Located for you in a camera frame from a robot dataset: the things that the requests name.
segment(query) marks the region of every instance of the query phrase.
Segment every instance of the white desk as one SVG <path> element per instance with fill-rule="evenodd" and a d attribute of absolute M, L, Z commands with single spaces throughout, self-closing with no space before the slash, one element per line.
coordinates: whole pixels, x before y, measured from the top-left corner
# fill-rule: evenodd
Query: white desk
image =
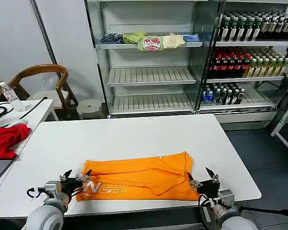
<path fill-rule="evenodd" d="M 180 115 L 41 123 L 0 187 L 0 218 L 27 217 L 46 195 L 31 199 L 26 191 L 73 169 L 85 160 L 121 160 L 187 151 L 192 175 L 207 180 L 205 167 L 219 174 L 222 189 L 235 200 L 258 199 L 261 193 L 213 115 Z M 66 216 L 106 214 L 194 206 L 176 200 L 92 200 L 69 204 Z"/>
<path fill-rule="evenodd" d="M 17 120 L 19 117 L 23 116 L 31 108 L 33 108 L 38 102 L 39 102 L 39 100 L 36 100 L 36 101 L 23 101 L 22 103 L 25 105 L 26 110 L 23 111 L 23 112 L 17 112 L 15 110 L 13 110 L 10 113 L 8 113 L 7 115 L 3 116 L 2 118 L 0 118 L 0 127 L 4 126 L 6 124 L 9 124 L 12 121 Z M 10 104 L 4 104 L 2 106 L 5 106 L 8 109 L 8 111 L 12 108 L 12 106 Z M 21 150 L 24 148 L 24 146 L 28 142 L 30 136 L 32 135 L 32 133 L 36 129 L 37 125 L 40 122 L 45 121 L 50 113 L 52 113 L 54 118 L 56 120 L 58 120 L 58 117 L 56 116 L 56 114 L 55 114 L 55 112 L 53 110 L 53 107 L 52 107 L 52 100 L 51 99 L 47 99 L 47 100 L 44 100 L 31 113 L 29 113 L 27 116 L 25 116 L 23 118 L 24 120 L 28 121 L 27 126 L 32 129 L 32 132 L 28 136 L 28 138 L 26 138 L 24 141 L 20 142 L 16 146 L 14 146 L 13 149 L 15 150 L 15 152 L 18 155 L 20 154 Z M 6 175 L 8 174 L 10 169 L 11 169 L 11 166 L 0 177 L 0 185 L 2 184 L 2 181 L 4 180 L 4 178 L 6 177 Z"/>

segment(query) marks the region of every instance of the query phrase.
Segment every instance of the gray floor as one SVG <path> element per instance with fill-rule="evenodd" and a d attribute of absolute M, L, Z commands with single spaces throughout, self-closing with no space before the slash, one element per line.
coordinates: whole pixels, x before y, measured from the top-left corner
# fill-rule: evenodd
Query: gray floor
<path fill-rule="evenodd" d="M 288 138 L 288 128 L 282 132 Z M 242 204 L 277 210 L 288 208 L 288 149 L 285 145 L 266 130 L 227 131 L 226 134 L 262 193 L 261 199 Z M 288 230 L 288 217 L 249 211 L 245 215 L 259 229 Z"/>

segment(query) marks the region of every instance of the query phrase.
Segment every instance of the striped cloth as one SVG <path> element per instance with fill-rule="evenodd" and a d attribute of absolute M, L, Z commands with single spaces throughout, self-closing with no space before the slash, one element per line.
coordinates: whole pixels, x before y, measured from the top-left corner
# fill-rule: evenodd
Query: striped cloth
<path fill-rule="evenodd" d="M 101 44 L 123 44 L 123 35 L 121 34 L 108 34 L 101 38 Z"/>

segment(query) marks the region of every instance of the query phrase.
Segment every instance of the red cloth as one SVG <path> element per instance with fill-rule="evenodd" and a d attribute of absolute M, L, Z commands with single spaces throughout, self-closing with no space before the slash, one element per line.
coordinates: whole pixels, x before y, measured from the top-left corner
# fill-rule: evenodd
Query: red cloth
<path fill-rule="evenodd" d="M 0 160 L 13 159 L 16 153 L 9 147 L 26 139 L 30 131 L 27 125 L 0 128 Z"/>

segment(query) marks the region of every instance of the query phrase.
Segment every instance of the white stool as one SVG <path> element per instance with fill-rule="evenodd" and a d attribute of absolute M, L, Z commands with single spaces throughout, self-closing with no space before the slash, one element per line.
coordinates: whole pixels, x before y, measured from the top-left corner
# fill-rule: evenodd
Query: white stool
<path fill-rule="evenodd" d="M 102 117 L 101 101 L 97 99 L 80 101 L 77 106 L 77 113 L 81 120 Z"/>

